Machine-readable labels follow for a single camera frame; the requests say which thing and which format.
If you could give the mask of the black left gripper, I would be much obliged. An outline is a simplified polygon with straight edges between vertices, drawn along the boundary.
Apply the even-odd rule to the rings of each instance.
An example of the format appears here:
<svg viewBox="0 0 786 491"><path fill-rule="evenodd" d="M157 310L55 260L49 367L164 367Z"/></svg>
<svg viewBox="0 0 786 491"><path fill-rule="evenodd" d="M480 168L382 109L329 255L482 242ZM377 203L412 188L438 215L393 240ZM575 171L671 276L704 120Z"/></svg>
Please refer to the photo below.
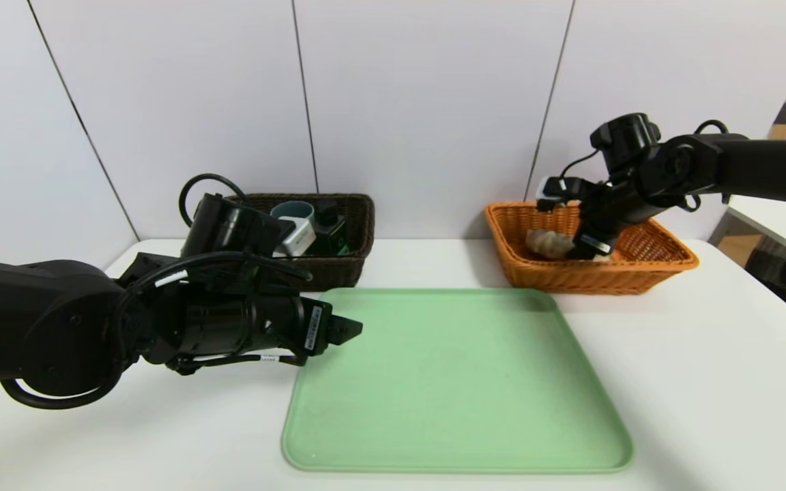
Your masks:
<svg viewBox="0 0 786 491"><path fill-rule="evenodd" d="M327 343L340 346L361 335L363 324L330 315L330 304L299 295L262 295L252 301L252 348L281 348L314 357Z"/></svg>

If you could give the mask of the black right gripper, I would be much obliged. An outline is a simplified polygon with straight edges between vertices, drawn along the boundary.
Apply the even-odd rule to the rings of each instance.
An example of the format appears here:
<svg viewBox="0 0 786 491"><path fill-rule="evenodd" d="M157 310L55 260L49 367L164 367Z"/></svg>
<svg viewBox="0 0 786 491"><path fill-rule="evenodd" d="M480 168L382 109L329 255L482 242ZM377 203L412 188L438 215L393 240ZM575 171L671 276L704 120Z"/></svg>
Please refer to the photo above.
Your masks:
<svg viewBox="0 0 786 491"><path fill-rule="evenodd" d="M578 227L574 245L567 252L571 261L592 261L596 255L608 256L620 238L623 224L619 218L589 204L579 204Z"/></svg>

